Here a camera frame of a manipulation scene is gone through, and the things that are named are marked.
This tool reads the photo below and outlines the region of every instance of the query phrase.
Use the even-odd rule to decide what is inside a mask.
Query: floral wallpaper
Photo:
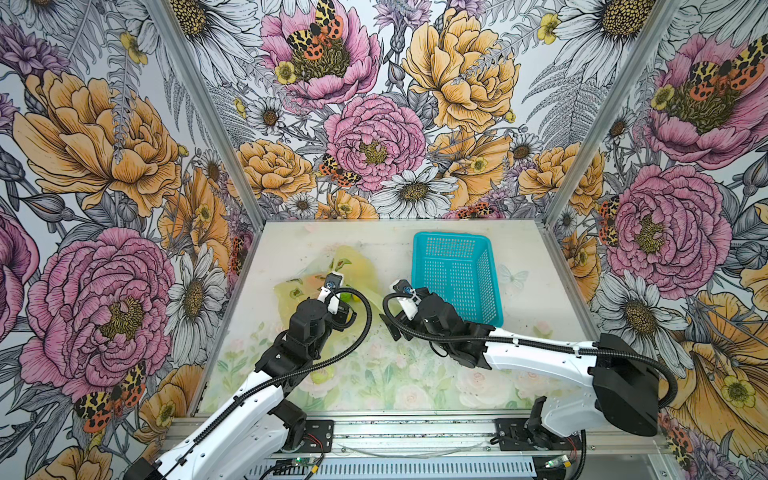
[[[600,329],[677,376],[660,425],[687,478],[768,478],[767,18],[684,2],[605,132],[597,202],[553,225]]]
[[[151,32],[135,12],[0,2],[9,478],[122,478],[153,457],[191,413],[254,241],[186,90],[164,82],[168,57],[139,47]]]
[[[147,1],[128,2],[129,32],[167,56]],[[541,216],[654,3],[170,2],[275,220]]]

